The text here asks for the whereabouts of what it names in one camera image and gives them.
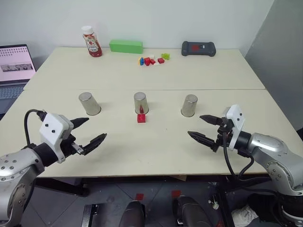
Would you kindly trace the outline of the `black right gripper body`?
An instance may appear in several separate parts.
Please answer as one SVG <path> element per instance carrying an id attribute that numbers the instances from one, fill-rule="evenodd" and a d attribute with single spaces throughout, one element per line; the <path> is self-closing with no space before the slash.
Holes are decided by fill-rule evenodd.
<path id="1" fill-rule="evenodd" d="M 217 139 L 212 148 L 213 152 L 216 152 L 219 147 L 224 147 L 224 145 L 225 146 L 229 145 L 230 140 L 233 136 L 232 133 L 233 123 L 229 119 L 215 117 L 214 124 L 219 126 L 217 130 L 218 132 Z"/>

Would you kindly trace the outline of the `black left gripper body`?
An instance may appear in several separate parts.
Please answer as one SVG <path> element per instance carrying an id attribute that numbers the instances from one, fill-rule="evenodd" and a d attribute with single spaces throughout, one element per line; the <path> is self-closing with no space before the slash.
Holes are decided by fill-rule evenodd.
<path id="1" fill-rule="evenodd" d="M 61 151 L 64 157 L 67 158 L 70 155 L 82 154 L 84 152 L 83 147 L 75 143 L 76 138 L 70 134 L 66 139 L 63 139 L 60 143 Z"/>

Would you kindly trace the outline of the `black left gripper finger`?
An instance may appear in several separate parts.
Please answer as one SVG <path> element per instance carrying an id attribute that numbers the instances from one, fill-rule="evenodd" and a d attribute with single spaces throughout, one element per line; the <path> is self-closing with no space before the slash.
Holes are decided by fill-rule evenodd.
<path id="1" fill-rule="evenodd" d="M 87 122 L 89 120 L 89 118 L 76 118 L 73 120 L 70 120 L 70 122 L 73 124 L 73 129 L 76 129 L 78 127 L 80 127 L 82 124 L 84 124 L 85 122 Z"/>
<path id="2" fill-rule="evenodd" d="M 92 152 L 94 149 L 96 149 L 106 138 L 107 134 L 102 133 L 99 136 L 95 137 L 93 140 L 90 141 L 90 143 L 84 147 L 82 147 L 82 155 L 87 155 L 88 153 Z"/>

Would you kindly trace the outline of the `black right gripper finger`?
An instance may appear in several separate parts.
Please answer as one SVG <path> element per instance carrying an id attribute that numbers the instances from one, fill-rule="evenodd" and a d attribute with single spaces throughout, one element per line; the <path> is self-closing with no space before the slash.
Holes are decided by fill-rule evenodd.
<path id="1" fill-rule="evenodd" d="M 191 138 L 193 138 L 198 143 L 205 145 L 209 148 L 214 147 L 215 141 L 213 139 L 206 137 L 204 134 L 195 131 L 188 131 L 187 133 Z"/>
<path id="2" fill-rule="evenodd" d="M 205 122 L 212 124 L 212 125 L 222 125 L 223 120 L 222 118 L 213 116 L 213 115 L 201 115 L 200 118 Z"/>

